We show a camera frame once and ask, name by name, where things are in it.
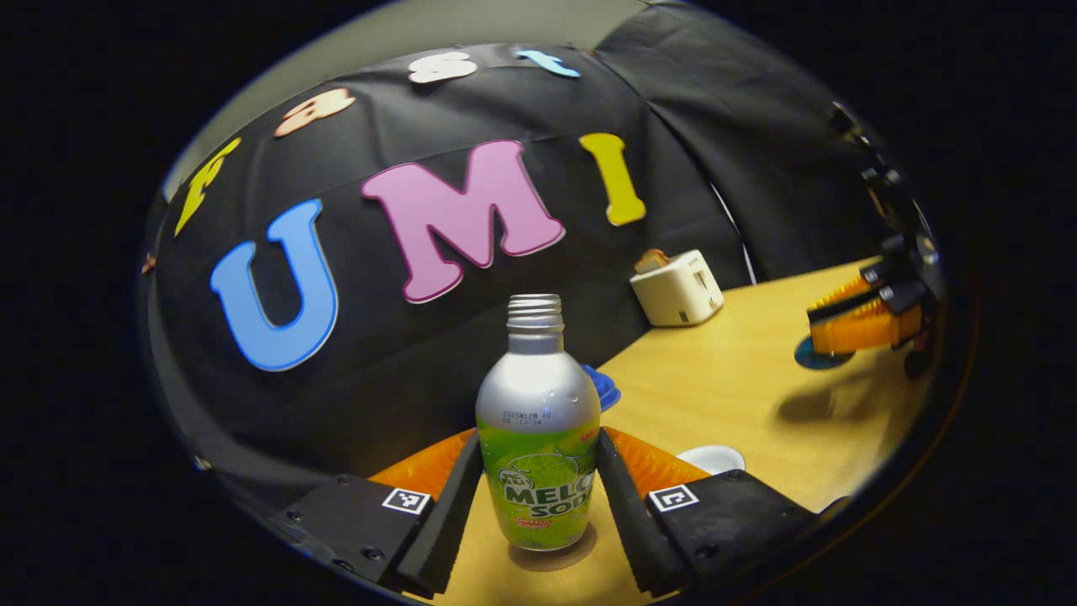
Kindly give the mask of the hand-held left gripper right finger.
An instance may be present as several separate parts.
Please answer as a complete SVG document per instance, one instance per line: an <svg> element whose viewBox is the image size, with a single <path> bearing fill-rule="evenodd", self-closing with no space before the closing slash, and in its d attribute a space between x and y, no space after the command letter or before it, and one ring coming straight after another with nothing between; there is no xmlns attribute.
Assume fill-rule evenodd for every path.
<svg viewBox="0 0 1077 606"><path fill-rule="evenodd" d="M612 427L597 435L597 471L637 586L655 598L731 582L822 521L751 473L710 475Z"/></svg>

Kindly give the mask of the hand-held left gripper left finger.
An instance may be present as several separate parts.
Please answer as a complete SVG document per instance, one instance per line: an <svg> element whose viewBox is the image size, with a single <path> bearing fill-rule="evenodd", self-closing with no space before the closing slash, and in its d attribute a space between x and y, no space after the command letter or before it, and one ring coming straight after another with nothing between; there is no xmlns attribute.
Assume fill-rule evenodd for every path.
<svg viewBox="0 0 1077 606"><path fill-rule="evenodd" d="M481 473L477 432L465 429L374 478L338 476L269 522L346 577L433 598L447 590Z"/></svg>

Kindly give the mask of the round brown coaster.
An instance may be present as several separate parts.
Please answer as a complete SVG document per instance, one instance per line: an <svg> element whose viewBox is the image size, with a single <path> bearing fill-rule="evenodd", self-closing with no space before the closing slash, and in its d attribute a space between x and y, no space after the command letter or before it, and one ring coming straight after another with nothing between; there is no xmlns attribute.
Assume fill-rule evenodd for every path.
<svg viewBox="0 0 1077 606"><path fill-rule="evenodd" d="M553 572L576 566L589 556L597 542L597 532L592 523L586 525L576 542L555 550L528 550L516 545L507 547L507 554L516 566L535 572Z"/></svg>

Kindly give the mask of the teal teacup lid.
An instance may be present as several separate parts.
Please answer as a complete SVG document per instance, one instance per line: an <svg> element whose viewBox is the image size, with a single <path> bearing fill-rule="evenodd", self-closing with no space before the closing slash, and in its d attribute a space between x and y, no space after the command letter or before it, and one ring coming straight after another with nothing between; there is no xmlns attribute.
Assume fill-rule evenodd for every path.
<svg viewBox="0 0 1077 606"><path fill-rule="evenodd" d="M851 352L823 352L815 350L811 335L805 337L793 352L793 360L805 369L834 369L841 367L854 357L854 350Z"/></svg>

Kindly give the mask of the teal and white teacup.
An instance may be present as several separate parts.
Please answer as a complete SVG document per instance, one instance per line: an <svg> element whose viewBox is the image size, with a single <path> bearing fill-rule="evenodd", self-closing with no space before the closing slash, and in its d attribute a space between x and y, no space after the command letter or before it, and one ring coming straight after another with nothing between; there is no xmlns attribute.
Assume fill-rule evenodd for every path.
<svg viewBox="0 0 1077 606"><path fill-rule="evenodd" d="M721 473L732 470L746 470L746 463L742 453L731 446L722 443L705 443L696 448L686 449L676 456L690 465L716 476Z"/></svg>

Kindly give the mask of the silver green label water bottle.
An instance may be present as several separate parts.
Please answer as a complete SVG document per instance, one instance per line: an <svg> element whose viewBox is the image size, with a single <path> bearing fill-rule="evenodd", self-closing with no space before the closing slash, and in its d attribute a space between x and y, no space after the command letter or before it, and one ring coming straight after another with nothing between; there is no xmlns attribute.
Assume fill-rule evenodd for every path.
<svg viewBox="0 0 1077 606"><path fill-rule="evenodd" d="M600 399L567 352L563 329L558 295L510 296L507 352L475 406L496 524L509 544L530 551L581 540L597 470Z"/></svg>

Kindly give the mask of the folded blue towel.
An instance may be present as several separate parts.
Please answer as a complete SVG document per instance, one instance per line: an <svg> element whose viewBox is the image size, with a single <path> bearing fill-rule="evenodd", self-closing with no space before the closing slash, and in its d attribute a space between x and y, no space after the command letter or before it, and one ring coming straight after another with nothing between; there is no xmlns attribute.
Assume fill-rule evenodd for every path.
<svg viewBox="0 0 1077 606"><path fill-rule="evenodd" d="M588 364L582 364L582 369L592 380L597 391L597 398L600 401L600 410L605 412L623 399L623 392L616 386L611 376L597 371Z"/></svg>

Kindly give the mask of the black backdrop cloth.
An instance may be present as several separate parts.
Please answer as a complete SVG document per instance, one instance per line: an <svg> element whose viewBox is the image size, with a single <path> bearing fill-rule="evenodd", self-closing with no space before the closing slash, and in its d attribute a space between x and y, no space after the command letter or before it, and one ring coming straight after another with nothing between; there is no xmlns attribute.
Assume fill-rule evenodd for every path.
<svg viewBox="0 0 1077 606"><path fill-rule="evenodd" d="M401 0L274 65L182 154L146 226L193 454L258 490L368 475L474 423L512 293L604 364L649 323L646 249L722 288L886 234L850 105L680 0Z"/></svg>

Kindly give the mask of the white toaster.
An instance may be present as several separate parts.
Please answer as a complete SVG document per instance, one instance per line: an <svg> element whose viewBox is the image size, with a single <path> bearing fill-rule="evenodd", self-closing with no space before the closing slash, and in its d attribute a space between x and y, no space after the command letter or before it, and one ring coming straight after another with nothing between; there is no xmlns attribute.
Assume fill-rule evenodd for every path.
<svg viewBox="0 0 1077 606"><path fill-rule="evenodd" d="M698 250L669 257L665 268L629 280L654 327L695 326L719 313L724 295Z"/></svg>

